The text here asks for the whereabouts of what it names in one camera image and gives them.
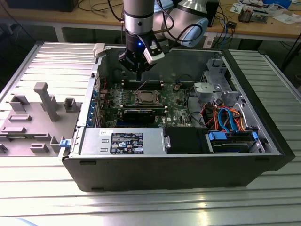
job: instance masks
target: motherboard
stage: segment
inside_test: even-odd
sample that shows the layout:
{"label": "motherboard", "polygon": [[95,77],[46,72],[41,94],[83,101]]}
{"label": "motherboard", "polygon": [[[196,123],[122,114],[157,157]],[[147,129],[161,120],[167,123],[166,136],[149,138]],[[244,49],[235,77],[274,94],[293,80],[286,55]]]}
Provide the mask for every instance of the motherboard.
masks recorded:
{"label": "motherboard", "polygon": [[99,91],[94,123],[107,128],[190,127],[187,91],[177,82],[122,82]]}

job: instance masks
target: gray plastic part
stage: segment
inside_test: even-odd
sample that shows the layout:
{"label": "gray plastic part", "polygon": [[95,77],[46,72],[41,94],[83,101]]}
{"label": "gray plastic part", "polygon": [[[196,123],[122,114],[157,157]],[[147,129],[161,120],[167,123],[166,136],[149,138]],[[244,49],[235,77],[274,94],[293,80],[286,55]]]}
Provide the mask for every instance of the gray plastic part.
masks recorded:
{"label": "gray plastic part", "polygon": [[56,152],[56,153],[60,152],[61,147],[60,147],[60,144],[58,143],[58,141],[56,140],[55,136],[53,136],[51,138],[50,146],[52,147],[54,152]]}
{"label": "gray plastic part", "polygon": [[4,146],[4,144],[0,144],[0,151],[2,151],[3,153],[6,153],[7,148]]}
{"label": "gray plastic part", "polygon": [[39,94],[44,108],[46,109],[51,121],[57,121],[59,119],[56,113],[56,105],[52,103],[51,98],[47,92],[48,85],[45,82],[37,82],[33,88],[33,90]]}
{"label": "gray plastic part", "polygon": [[36,153],[36,152],[38,152],[38,153],[42,152],[43,153],[43,152],[48,152],[49,151],[49,149],[47,148],[46,144],[44,144],[44,143],[41,143],[41,144],[34,143],[30,147],[30,150],[32,152],[34,152],[34,153]]}
{"label": "gray plastic part", "polygon": [[11,115],[8,120],[10,121],[30,121],[32,118],[28,114]]}
{"label": "gray plastic part", "polygon": [[34,136],[34,138],[37,140],[37,141],[50,141],[51,140],[51,135],[49,133],[45,134],[44,136]]}
{"label": "gray plastic part", "polygon": [[3,133],[25,133],[25,127],[3,127],[1,130]]}
{"label": "gray plastic part", "polygon": [[0,136],[0,141],[1,142],[5,142],[5,141],[10,142],[10,139],[7,136]]}
{"label": "gray plastic part", "polygon": [[[55,148],[54,150],[50,145],[51,140],[37,141],[35,136],[49,134],[51,137],[56,137],[58,142],[60,142],[59,139],[62,136],[67,139],[72,138],[79,112],[67,113],[63,102],[59,102],[58,105],[56,112],[60,120],[56,122],[50,120],[48,113],[43,111],[40,102],[31,102],[29,105],[24,105],[26,113],[32,118],[31,121],[10,121],[10,116],[16,115],[15,111],[11,110],[2,127],[0,127],[0,132],[4,127],[25,127],[26,133],[0,133],[0,143],[3,143],[8,148],[5,156],[57,156],[57,149]],[[81,103],[77,103],[77,106],[80,109]],[[32,152],[30,147],[35,142],[45,143],[49,152]]]}
{"label": "gray plastic part", "polygon": [[[50,99],[51,99],[51,102],[52,102],[53,106],[55,106],[55,110],[57,110],[58,107],[59,107],[59,105],[58,105],[58,103],[56,102],[55,96],[50,95]],[[43,103],[41,103],[41,106],[42,106],[43,110],[46,111],[46,109],[45,109]]]}
{"label": "gray plastic part", "polygon": [[14,95],[9,104],[16,113],[24,113],[23,105],[28,105],[29,102],[24,95]]}
{"label": "gray plastic part", "polygon": [[74,98],[66,98],[64,102],[64,107],[66,109],[66,112],[77,112],[78,107],[76,105]]}

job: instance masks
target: wire bundle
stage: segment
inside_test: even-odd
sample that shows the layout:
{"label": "wire bundle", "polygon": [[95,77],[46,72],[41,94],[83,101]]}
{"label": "wire bundle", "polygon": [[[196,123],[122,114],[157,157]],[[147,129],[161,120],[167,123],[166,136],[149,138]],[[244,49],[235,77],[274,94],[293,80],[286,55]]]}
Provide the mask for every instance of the wire bundle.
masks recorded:
{"label": "wire bundle", "polygon": [[[210,106],[208,106],[208,104],[205,104],[200,112],[200,115],[203,115],[205,109],[210,109]],[[228,115],[228,118],[224,123],[222,122],[223,114]],[[229,123],[232,131],[245,131],[243,125],[243,115],[240,114],[237,110],[226,107],[224,105],[218,105],[213,107],[213,118],[211,118],[206,123],[207,127],[209,126],[211,121],[214,121],[214,125],[209,129],[214,129],[218,131],[220,130],[221,132],[229,133],[230,130],[226,127]]]}
{"label": "wire bundle", "polygon": [[229,20],[228,20],[228,17],[224,14],[224,11],[221,8],[221,6],[219,5],[218,7],[221,9],[221,12],[216,12],[217,14],[216,14],[215,18],[220,20],[220,24],[221,24],[223,30],[222,30],[222,33],[220,34],[219,38],[217,39],[217,41],[214,40],[214,44],[213,44],[212,48],[214,48],[215,45],[217,45],[216,47],[218,48],[218,46],[220,44],[221,44],[221,48],[222,48],[222,46],[224,46],[225,44],[228,44],[228,43],[229,43],[229,45],[231,45],[232,40],[233,40],[233,34],[235,33],[235,29],[231,28],[231,31],[232,31],[231,35],[229,37],[226,37],[228,34],[227,24],[228,24]]}

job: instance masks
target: sticker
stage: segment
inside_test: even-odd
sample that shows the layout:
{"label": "sticker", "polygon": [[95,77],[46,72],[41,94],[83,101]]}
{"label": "sticker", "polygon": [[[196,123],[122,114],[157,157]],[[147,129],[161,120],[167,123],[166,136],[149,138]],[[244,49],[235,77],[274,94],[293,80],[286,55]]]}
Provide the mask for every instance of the sticker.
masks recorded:
{"label": "sticker", "polygon": [[112,133],[112,130],[110,131],[111,154],[143,154],[143,133]]}
{"label": "sticker", "polygon": [[110,136],[112,134],[113,130],[111,129],[101,129],[99,131],[100,136]]}

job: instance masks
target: wooden table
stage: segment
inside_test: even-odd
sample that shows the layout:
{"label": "wooden table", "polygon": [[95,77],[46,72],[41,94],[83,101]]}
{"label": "wooden table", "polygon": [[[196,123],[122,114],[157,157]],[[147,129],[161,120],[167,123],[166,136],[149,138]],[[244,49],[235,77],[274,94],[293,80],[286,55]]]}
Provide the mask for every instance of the wooden table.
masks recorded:
{"label": "wooden table", "polygon": [[[222,8],[229,20],[237,23],[234,38],[242,39],[258,39],[258,40],[277,40],[277,41],[294,41],[300,31],[301,24],[294,23],[287,25],[274,18],[269,18],[266,24],[263,23],[241,23],[238,21],[238,14],[231,13],[231,4],[236,2],[235,0],[221,0]],[[122,3],[122,0],[112,0],[112,5]],[[82,8],[90,9],[89,1],[86,0],[81,4]],[[97,6],[98,8],[106,8],[107,4]],[[121,15],[123,6],[114,7],[114,11],[117,15]],[[104,29],[104,30],[120,30],[121,24],[117,21],[110,10],[103,11],[102,15],[97,15],[92,12],[87,12],[79,8],[75,8],[72,13],[56,12],[56,11],[44,11],[44,10],[29,10],[29,9],[10,9],[7,6],[10,14],[18,20],[21,24],[31,25],[43,25],[52,26],[55,29],[59,42],[65,42],[65,37],[62,31],[63,27],[73,28],[88,28],[88,29]],[[295,5],[290,7],[290,10],[301,10],[301,7]],[[0,21],[2,23],[15,23],[0,7]],[[214,25],[207,29],[205,33],[206,42],[204,47],[209,48],[212,40],[219,33],[222,32],[222,27],[217,19],[215,19]]]}

